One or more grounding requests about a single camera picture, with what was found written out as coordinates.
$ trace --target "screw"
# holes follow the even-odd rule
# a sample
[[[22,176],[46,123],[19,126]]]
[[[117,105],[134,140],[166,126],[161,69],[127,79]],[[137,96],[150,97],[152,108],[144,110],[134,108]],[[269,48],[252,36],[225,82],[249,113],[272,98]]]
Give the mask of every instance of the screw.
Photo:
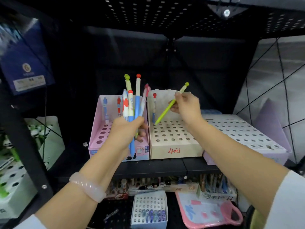
[[[227,18],[230,15],[230,11],[228,9],[226,9],[224,11],[224,16]]]

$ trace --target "green ball pen top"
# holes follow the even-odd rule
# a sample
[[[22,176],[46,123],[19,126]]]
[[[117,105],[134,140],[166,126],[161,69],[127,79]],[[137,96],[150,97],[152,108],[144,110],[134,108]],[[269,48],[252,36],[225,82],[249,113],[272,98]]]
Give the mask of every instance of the green ball pen top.
[[[182,94],[186,87],[189,86],[189,82],[186,82],[185,85],[180,89],[180,93]],[[161,116],[159,116],[159,118],[156,120],[155,125],[157,125],[158,123],[160,123],[160,121],[163,119],[163,117],[166,115],[166,113],[170,110],[170,108],[174,105],[174,103],[176,102],[175,99],[173,99],[170,104],[167,106],[167,108],[164,110],[164,112],[162,112]]]

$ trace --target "sleeve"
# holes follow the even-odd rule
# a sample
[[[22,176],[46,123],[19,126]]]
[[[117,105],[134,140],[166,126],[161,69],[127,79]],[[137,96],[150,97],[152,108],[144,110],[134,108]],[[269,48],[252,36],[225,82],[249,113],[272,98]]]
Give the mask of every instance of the sleeve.
[[[35,215],[31,215],[14,229],[47,229],[47,228],[40,222],[40,220]]]
[[[273,200],[265,229],[295,229],[305,225],[305,178],[290,171]]]

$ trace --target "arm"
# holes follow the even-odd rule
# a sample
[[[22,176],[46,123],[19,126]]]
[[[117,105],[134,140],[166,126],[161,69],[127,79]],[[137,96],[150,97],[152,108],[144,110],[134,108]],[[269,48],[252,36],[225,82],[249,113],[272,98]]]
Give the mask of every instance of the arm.
[[[171,110],[181,114],[188,131],[219,169],[267,217],[289,170],[209,125],[201,116],[199,99],[191,93],[176,93],[175,97],[177,104]]]
[[[100,184],[101,188],[106,191],[117,167],[128,155],[128,145],[137,128],[143,122],[142,117],[138,117],[132,122],[125,121],[123,117],[117,118],[112,124],[106,142],[79,172],[90,181]],[[83,229],[87,227],[96,206],[97,202],[92,200],[81,188],[73,183],[68,183],[35,215],[48,229]]]

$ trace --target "bangle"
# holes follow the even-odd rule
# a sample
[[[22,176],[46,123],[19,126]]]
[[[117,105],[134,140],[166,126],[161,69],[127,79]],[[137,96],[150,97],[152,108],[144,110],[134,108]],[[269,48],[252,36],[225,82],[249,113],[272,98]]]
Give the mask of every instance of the bangle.
[[[99,185],[89,181],[79,172],[72,174],[69,181],[78,185],[90,198],[92,198],[97,203],[100,203],[106,197],[106,193]]]

